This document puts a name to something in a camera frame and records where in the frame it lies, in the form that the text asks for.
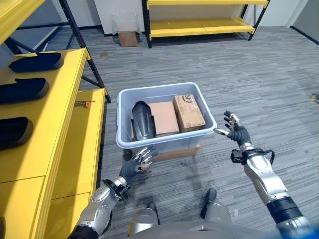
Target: storage bin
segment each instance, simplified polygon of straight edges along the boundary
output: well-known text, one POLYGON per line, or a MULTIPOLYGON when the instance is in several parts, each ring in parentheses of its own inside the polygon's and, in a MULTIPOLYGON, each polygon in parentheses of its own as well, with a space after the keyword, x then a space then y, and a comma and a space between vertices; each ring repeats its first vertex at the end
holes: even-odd
POLYGON ((129 148, 133 152, 137 152, 141 148, 150 145, 156 147, 159 153, 195 147, 206 134, 213 133, 216 127, 216 121, 198 85, 192 82, 126 89, 122 90, 118 95, 116 143, 119 147, 129 148), (193 94, 197 101, 206 123, 203 129, 141 141, 132 140, 132 108, 137 101, 144 101, 146 103, 166 102, 173 101, 176 95, 187 94, 193 94))

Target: brown cardboard box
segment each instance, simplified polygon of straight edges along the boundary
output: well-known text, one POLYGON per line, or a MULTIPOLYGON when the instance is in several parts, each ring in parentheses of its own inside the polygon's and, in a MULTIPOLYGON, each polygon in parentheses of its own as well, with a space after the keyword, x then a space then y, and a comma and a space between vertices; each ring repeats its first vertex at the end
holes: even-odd
POLYGON ((199 130, 205 126, 205 120, 193 95, 175 96, 173 104, 181 133, 199 130))
POLYGON ((194 148, 186 148, 186 149, 181 149, 181 150, 173 151, 173 152, 160 153, 157 156, 155 156, 155 159, 156 159, 155 162, 166 161, 166 160, 188 157, 188 156, 195 156, 197 152, 200 150, 200 148, 201 148, 201 145, 199 143, 194 148))
POLYGON ((154 116, 156 137, 179 133, 173 102, 148 104, 154 116))
POLYGON ((122 47, 138 45, 135 31, 119 31, 119 39, 122 47))

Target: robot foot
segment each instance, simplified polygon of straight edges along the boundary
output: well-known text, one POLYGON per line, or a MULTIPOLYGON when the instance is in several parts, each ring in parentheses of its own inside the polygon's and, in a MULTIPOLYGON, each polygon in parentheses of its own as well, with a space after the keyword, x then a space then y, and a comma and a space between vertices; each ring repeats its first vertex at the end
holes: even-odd
POLYGON ((158 214, 158 209, 157 209, 156 205, 154 203, 149 203, 146 208, 150 208, 156 213, 156 216, 158 218, 158 224, 160 225, 159 214, 158 214))

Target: yellow shelf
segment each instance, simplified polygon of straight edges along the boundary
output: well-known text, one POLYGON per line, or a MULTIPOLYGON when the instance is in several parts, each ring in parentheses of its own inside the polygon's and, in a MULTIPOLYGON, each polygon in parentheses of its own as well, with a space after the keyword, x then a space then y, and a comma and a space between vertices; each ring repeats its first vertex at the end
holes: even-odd
POLYGON ((66 239, 73 231, 82 210, 88 205, 89 199, 89 193, 53 199, 44 238, 66 239))
POLYGON ((4 239, 30 238, 43 182, 44 177, 37 177, 0 183, 0 216, 5 220, 4 239))
POLYGON ((267 0, 148 0, 149 6, 159 5, 241 5, 262 4, 267 6, 267 0))
POLYGON ((0 45, 44 0, 0 0, 0 45))
POLYGON ((89 108, 75 106, 66 136, 52 198, 92 193, 96 185, 105 90, 81 91, 77 101, 95 101, 89 108))
POLYGON ((105 90, 82 91, 76 100, 95 101, 74 107, 54 186, 45 237, 65 239, 95 191, 105 90))
POLYGON ((64 65, 60 69, 14 73, 6 67, 0 73, 1 84, 13 83, 15 78, 44 77, 50 87, 47 95, 39 100, 0 106, 0 119, 25 116, 33 122, 33 133, 27 143, 0 151, 1 183, 44 176, 30 238, 41 238, 44 233, 76 93, 85 61, 89 57, 86 49, 60 52, 64 58, 64 65))
POLYGON ((234 32, 254 32, 240 17, 151 21, 152 37, 190 36, 234 32))

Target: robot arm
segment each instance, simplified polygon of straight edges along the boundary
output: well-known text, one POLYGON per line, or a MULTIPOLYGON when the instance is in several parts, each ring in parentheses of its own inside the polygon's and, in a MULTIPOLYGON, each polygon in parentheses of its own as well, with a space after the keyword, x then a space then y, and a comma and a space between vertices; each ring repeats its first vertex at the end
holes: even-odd
POLYGON ((97 239, 103 234, 110 225, 116 203, 128 198, 129 186, 135 176, 148 170, 156 155, 152 148, 143 148, 122 167, 119 176, 103 180, 68 239, 97 239))
POLYGON ((308 220, 302 215, 284 183, 272 169, 275 153, 272 150, 263 151, 255 148, 239 118, 229 111, 225 112, 225 116, 224 119, 228 122, 226 126, 231 131, 219 128, 214 131, 238 143, 240 150, 232 150, 231 160, 233 163, 244 165, 245 173, 267 206, 281 235, 284 238, 297 238, 312 232, 308 220), (272 153, 270 160, 265 157, 269 152, 272 153))

